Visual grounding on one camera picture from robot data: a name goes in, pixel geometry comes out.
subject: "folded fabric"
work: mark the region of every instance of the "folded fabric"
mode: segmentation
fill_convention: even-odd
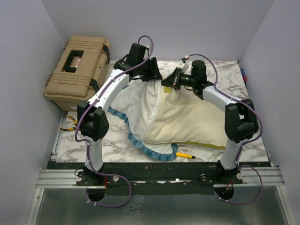
[[[161,81],[132,81],[115,98],[109,112],[129,126],[128,138],[149,157],[176,158],[175,143],[224,149],[224,113],[192,91],[164,87]]]

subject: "blue trim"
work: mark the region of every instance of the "blue trim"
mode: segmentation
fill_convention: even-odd
[[[121,120],[124,120],[124,122],[129,126],[129,122],[128,122],[128,117],[125,113],[121,113],[117,110],[112,109],[111,107],[108,108],[108,112],[111,115],[117,116],[119,117]],[[142,149],[142,151],[149,157],[159,160],[159,161],[172,161],[174,159],[176,159],[176,153],[178,150],[178,146],[177,144],[171,144],[173,153],[171,154],[162,154],[162,153],[158,153],[156,151],[153,151],[149,148],[147,148],[145,145],[143,145],[143,143],[141,141],[139,141],[131,132],[130,128],[129,128],[129,133],[127,138],[131,141],[131,143],[136,146],[137,148]]]

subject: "marble tabletop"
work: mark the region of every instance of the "marble tabletop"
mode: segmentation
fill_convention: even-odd
[[[164,78],[170,75],[176,67],[180,67],[179,62],[175,61],[158,61],[157,63],[160,73]],[[216,77],[213,68],[208,62],[205,63],[207,66],[208,80],[214,82]],[[215,61],[214,64],[219,74],[218,88],[234,97],[247,98],[247,90],[237,61]],[[113,62],[110,66],[109,74],[112,69]],[[77,112],[68,112],[68,115],[77,119]],[[128,126],[123,120],[112,116],[110,113],[107,113],[107,118],[110,127],[107,135],[103,139],[102,155],[104,162],[160,162],[148,157],[139,148],[132,145],[127,139]],[[74,126],[73,122],[66,118],[64,118],[62,125],[66,128]],[[74,136],[75,131],[63,131],[60,133],[56,162],[85,162],[85,144],[83,142],[76,142]],[[194,155],[196,159],[177,157],[172,162],[216,162],[223,154],[223,150],[199,145],[179,144],[178,147],[179,152]],[[240,161],[268,161],[261,138],[245,146]]]

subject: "tool case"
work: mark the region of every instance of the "tool case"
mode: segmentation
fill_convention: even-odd
[[[62,110],[76,111],[103,85],[110,65],[110,44],[104,37],[72,36],[54,72],[49,76],[44,95]]]

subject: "wall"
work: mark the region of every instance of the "wall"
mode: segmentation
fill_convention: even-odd
[[[300,1],[275,0],[241,67],[265,126],[263,140],[283,173],[300,224]]]
[[[126,55],[143,34],[153,38],[160,60],[192,53],[240,60],[272,2],[42,0],[63,41],[73,34],[105,36],[112,43],[113,60]]]
[[[0,224],[26,224],[60,110],[43,96],[63,42],[39,0],[0,7]]]

